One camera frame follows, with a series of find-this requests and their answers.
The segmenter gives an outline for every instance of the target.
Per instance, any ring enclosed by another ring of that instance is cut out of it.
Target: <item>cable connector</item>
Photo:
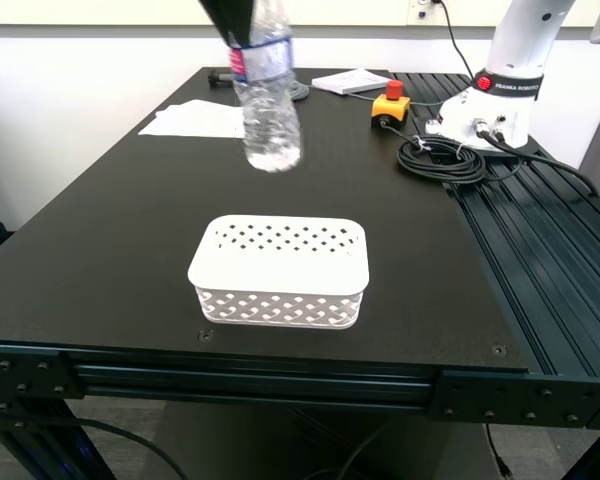
[[[513,478],[513,473],[511,472],[511,469],[509,469],[507,464],[504,463],[504,460],[502,460],[502,458],[500,458],[499,456],[496,457],[496,464],[498,465],[498,470],[500,471],[500,475],[502,476],[502,478],[506,480],[515,480]]]
[[[476,132],[476,136],[481,137],[482,134],[489,134],[489,125],[482,118],[476,118],[473,121],[473,130]]]
[[[504,133],[502,133],[502,130],[499,128],[495,128],[493,130],[493,132],[491,132],[491,134],[495,137],[496,140],[498,140],[500,143],[504,143],[505,142],[505,138],[504,138]]]

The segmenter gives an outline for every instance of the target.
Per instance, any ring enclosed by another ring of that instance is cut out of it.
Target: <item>screw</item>
[[[494,345],[493,347],[491,347],[491,351],[496,357],[507,356],[507,347],[504,345]]]
[[[201,342],[210,342],[213,339],[213,329],[212,328],[205,328],[204,330],[200,330],[200,333],[198,333],[198,340],[200,340]]]

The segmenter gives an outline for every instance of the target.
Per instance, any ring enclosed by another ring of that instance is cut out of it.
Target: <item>bottle label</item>
[[[239,82],[271,80],[293,67],[291,38],[282,38],[255,47],[233,48],[229,53],[231,71]]]

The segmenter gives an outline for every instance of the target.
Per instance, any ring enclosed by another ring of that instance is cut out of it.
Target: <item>table top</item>
[[[207,72],[157,110],[233,105]],[[312,90],[297,110],[304,161],[282,174],[253,169],[240,140],[138,136],[153,113],[140,122],[0,247],[0,342],[526,369],[458,205],[398,170],[400,139],[370,128],[370,103]],[[228,214],[361,224],[370,283],[358,321],[343,331],[207,321],[187,269],[206,226]]]

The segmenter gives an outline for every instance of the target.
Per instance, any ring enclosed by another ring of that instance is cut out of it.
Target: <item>plastic water bottle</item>
[[[289,91],[295,80],[290,34],[279,0],[256,0],[250,45],[231,45],[245,152],[251,165],[267,172],[289,170],[301,156],[300,124]]]

